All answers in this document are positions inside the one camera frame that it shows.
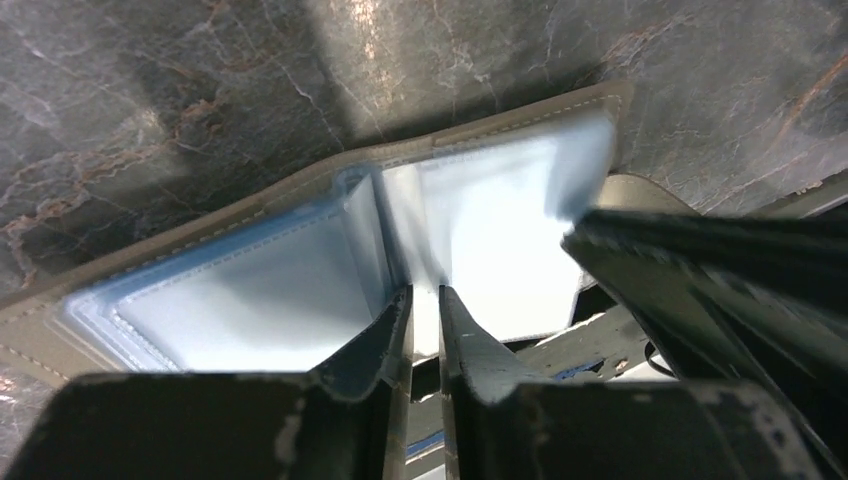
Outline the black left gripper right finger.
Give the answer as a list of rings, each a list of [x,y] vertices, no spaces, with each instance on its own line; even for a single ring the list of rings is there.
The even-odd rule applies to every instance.
[[[818,479],[783,409],[744,382],[566,383],[439,290],[450,479]]]

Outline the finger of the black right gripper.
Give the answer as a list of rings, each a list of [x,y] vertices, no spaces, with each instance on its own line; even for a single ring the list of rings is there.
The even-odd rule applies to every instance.
[[[847,222],[593,210],[563,250],[682,380],[757,384],[847,475]]]

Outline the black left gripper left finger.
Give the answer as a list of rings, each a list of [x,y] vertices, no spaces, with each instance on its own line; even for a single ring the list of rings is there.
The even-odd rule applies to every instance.
[[[399,479],[413,290],[301,373],[90,374],[61,389],[10,479]]]

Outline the beige leather card holder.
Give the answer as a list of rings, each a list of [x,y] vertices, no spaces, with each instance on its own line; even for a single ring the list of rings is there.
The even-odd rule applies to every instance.
[[[93,372],[300,372],[413,290],[414,361],[437,291],[500,341],[567,329],[591,278],[564,253],[580,208],[685,213],[613,165],[632,86],[610,81],[336,154],[1,304],[1,359],[53,386]]]

